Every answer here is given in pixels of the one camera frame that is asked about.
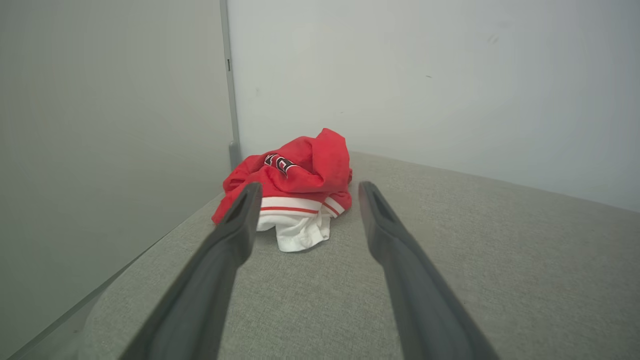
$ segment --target gray cushion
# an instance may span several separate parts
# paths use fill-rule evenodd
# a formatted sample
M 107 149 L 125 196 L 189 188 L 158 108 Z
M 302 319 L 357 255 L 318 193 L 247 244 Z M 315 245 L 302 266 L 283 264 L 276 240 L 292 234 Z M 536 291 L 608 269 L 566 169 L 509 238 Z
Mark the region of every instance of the gray cushion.
M 367 250 L 357 184 L 378 185 L 506 359 L 637 358 L 640 214 L 360 153 L 353 207 L 302 253 L 259 233 L 238 271 L 222 358 L 401 357 L 381 267 Z M 102 295 L 82 359 L 117 357 L 213 230 L 212 200 Z

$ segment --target gray fabric surface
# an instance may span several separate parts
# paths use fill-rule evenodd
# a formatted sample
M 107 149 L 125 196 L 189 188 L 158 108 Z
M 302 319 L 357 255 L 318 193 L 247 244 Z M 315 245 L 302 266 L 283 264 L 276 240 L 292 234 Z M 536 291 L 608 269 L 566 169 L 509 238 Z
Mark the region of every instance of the gray fabric surface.
M 505 359 L 637 359 L 640 213 L 352 153 L 354 206 L 302 253 L 259 233 L 238 271 L 220 357 L 401 357 L 357 184 L 378 185 Z M 219 199 L 154 245 L 102 295 L 81 359 L 112 359 L 213 230 Z

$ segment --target red garment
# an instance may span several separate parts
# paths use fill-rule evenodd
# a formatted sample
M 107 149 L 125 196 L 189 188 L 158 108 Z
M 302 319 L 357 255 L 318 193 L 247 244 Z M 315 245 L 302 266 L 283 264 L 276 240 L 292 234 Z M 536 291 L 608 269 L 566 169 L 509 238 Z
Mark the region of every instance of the red garment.
M 225 198 L 211 220 L 219 224 L 248 183 L 262 183 L 260 215 L 313 215 L 321 208 L 337 217 L 351 207 L 349 152 L 344 138 L 323 129 L 275 151 L 246 158 L 223 183 Z

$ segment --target white wall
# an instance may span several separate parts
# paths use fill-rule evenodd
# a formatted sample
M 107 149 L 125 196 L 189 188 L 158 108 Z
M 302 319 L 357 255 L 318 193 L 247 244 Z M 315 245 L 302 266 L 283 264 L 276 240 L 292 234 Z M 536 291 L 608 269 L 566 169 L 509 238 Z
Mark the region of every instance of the white wall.
M 382 154 L 640 211 L 640 1 L 235 0 L 243 155 Z
M 212 0 L 0 1 L 0 359 L 221 191 Z

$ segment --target white fabric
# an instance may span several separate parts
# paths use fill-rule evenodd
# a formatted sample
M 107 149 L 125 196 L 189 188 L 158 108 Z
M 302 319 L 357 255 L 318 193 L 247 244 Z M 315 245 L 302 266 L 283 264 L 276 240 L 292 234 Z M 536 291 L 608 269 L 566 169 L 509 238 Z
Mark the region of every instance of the white fabric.
M 329 238 L 331 214 L 322 208 L 317 214 L 285 215 L 261 211 L 258 231 L 276 228 L 278 248 L 282 252 L 296 252 L 309 249 Z

